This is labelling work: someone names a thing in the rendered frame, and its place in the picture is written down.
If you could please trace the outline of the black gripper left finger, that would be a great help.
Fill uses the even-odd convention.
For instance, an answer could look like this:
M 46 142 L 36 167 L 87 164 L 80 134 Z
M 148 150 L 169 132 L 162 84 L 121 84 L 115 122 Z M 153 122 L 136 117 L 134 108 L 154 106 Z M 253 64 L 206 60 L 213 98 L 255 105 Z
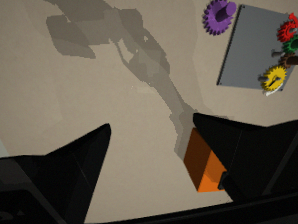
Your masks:
M 59 224 L 84 224 L 110 137 L 107 123 L 45 156 L 0 157 L 0 191 L 27 190 Z

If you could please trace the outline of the yellow gear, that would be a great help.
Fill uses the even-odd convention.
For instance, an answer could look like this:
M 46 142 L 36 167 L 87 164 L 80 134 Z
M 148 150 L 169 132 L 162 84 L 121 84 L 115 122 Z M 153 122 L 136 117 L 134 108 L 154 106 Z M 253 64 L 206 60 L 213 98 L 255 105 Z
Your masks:
M 284 71 L 286 68 L 283 68 L 284 66 L 276 65 L 273 66 L 273 68 L 269 68 L 269 71 L 266 71 L 266 74 L 263 74 L 264 77 L 269 78 L 269 81 L 261 81 L 262 89 L 266 91 L 273 91 L 277 89 L 277 86 L 281 86 L 281 83 L 283 82 L 284 77 L 286 76 L 285 73 L 287 71 Z M 282 78 L 282 80 L 276 80 L 275 78 L 279 77 Z

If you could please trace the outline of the red gear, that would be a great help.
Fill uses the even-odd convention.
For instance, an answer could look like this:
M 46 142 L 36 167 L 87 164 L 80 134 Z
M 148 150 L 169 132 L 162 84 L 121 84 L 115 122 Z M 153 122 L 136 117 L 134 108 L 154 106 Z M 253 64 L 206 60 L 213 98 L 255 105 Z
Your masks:
M 284 42 L 284 41 L 290 41 L 290 38 L 293 37 L 293 32 L 289 33 L 289 30 L 291 28 L 297 28 L 295 27 L 295 24 L 297 23 L 294 23 L 294 21 L 287 21 L 284 23 L 283 26 L 280 26 L 281 30 L 278 30 L 277 32 L 279 33 L 277 35 L 277 37 L 279 37 L 278 41 L 281 40 L 281 42 Z

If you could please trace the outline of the brown gear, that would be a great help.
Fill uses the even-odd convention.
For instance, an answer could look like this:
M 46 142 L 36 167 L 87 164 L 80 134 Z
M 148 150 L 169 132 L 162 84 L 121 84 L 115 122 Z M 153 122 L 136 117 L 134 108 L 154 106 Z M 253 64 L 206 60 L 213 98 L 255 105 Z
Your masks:
M 285 53 L 284 57 L 280 57 L 281 61 L 280 66 L 284 66 L 283 68 L 290 68 L 291 65 L 298 65 L 298 56 L 295 56 L 296 53 Z

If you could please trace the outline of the red curved arrow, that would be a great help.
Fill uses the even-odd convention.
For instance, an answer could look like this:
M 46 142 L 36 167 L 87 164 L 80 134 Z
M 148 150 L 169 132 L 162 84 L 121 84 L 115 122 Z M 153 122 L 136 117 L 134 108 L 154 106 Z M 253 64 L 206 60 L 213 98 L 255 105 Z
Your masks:
M 295 24 L 295 27 L 298 26 L 298 21 L 297 21 L 296 16 L 294 15 L 294 13 L 290 14 L 289 19 L 290 19 L 290 20 L 293 20 L 294 23 L 297 23 L 297 24 Z

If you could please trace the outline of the purple gear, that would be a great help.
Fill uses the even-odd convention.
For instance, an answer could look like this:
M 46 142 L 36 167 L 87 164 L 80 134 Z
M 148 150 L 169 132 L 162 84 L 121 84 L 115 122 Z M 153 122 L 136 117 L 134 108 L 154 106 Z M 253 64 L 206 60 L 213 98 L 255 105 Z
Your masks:
M 207 32 L 213 36 L 220 35 L 229 28 L 234 17 L 232 15 L 236 11 L 237 6 L 235 2 L 228 2 L 227 0 L 213 0 L 211 4 L 207 6 L 207 10 L 204 11 L 206 15 L 202 18 L 205 20 L 203 23 L 206 24 L 204 29 L 207 27 Z

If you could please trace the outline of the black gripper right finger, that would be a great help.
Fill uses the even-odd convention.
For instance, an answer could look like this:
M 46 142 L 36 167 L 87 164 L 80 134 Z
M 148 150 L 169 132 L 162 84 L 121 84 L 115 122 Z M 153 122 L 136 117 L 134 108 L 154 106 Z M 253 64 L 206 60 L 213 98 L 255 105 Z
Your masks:
M 194 113 L 193 123 L 247 198 L 271 194 L 298 144 L 298 120 L 262 127 Z

